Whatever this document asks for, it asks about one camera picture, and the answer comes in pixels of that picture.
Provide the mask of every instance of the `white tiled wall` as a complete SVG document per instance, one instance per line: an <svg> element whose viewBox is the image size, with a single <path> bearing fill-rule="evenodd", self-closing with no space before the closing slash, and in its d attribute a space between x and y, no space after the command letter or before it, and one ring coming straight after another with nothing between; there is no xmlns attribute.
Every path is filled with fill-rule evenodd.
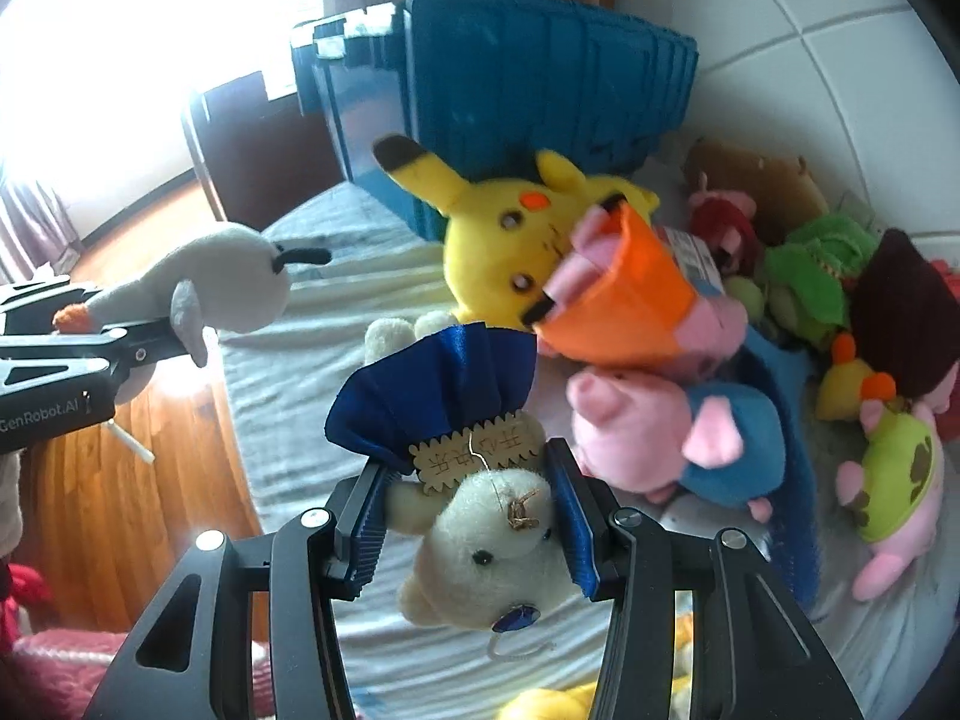
<svg viewBox="0 0 960 720"><path fill-rule="evenodd" d="M697 39L685 128L808 159L960 264L960 84L906 0L618 0Z"/></svg>

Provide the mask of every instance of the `product label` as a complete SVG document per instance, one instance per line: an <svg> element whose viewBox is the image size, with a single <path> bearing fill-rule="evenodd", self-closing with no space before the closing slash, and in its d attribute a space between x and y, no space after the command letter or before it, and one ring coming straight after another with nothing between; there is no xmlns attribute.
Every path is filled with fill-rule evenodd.
<svg viewBox="0 0 960 720"><path fill-rule="evenodd" d="M673 254L673 260L677 263L680 272L691 284L697 281L706 281L723 292L723 280L720 277L716 263L710 256L710 250L707 244L698 237L690 235L672 227L654 226L656 237L664 242L667 248Z"/></svg>
<svg viewBox="0 0 960 720"><path fill-rule="evenodd" d="M426 493L441 493L477 471L522 467L539 455L545 441L541 423L518 410L409 449Z"/></svg>

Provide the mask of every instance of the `blue ribbon bow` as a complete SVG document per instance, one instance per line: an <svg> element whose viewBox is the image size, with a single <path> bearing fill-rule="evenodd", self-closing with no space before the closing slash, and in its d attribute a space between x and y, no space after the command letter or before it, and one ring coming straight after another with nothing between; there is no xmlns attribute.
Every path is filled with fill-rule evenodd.
<svg viewBox="0 0 960 720"><path fill-rule="evenodd" d="M454 325L354 372L330 408L326 437L410 474L408 447L519 409L535 368L532 334Z"/></svg>

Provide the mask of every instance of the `bed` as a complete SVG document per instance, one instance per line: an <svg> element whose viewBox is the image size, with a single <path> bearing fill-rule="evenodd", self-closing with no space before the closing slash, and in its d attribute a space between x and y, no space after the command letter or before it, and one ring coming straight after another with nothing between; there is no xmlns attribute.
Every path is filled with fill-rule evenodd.
<svg viewBox="0 0 960 720"><path fill-rule="evenodd" d="M661 195L661 223L683 225L680 174L655 162L637 177ZM364 459L330 445L323 422L338 389L361 365L363 334L384 316L415 319L451 304L442 251L356 186L341 184L267 230L272 240L320 236L335 260L323 269L296 266L290 305L279 322L248 336L222 334L224 378L251 498L264 530L322 504L333 485ZM528 409L548 435L569 437L563 382L574 365L541 361ZM862 453L863 437L808 420L808 448L824 490L832 469ZM947 464L946 495L960 497ZM944 507L933 550L891 592L867 605L848 597L865 546L832 495L818 497L821 591L811 613L818 632L870 720L896 720L947 647L960 595L960 509ZM672 527L715 533L738 515L698 511ZM483 718L527 688L567 688L595 677L608 605L571 599L558 613L504 640L501 649L549 649L520 662L493 662L488 635L415 629L397 612L394 593L409 570L416 541L389 535L374 581L335 613L350 689L358 707L378 718Z"/></svg>

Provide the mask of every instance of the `white goose plush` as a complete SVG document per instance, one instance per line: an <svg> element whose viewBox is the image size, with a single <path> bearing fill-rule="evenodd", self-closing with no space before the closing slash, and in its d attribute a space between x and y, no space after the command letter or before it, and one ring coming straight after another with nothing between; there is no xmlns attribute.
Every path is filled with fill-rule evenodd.
<svg viewBox="0 0 960 720"><path fill-rule="evenodd" d="M208 354L203 327L234 333L265 327L283 313L290 296L285 266L329 261L325 248L285 250L244 225L219 223L140 276L57 312L54 327L61 333L99 333L110 324L166 317L193 362L204 367ZM136 375L136 384L129 381L133 386L122 388L118 403L146 386L152 367L145 368Z"/></svg>

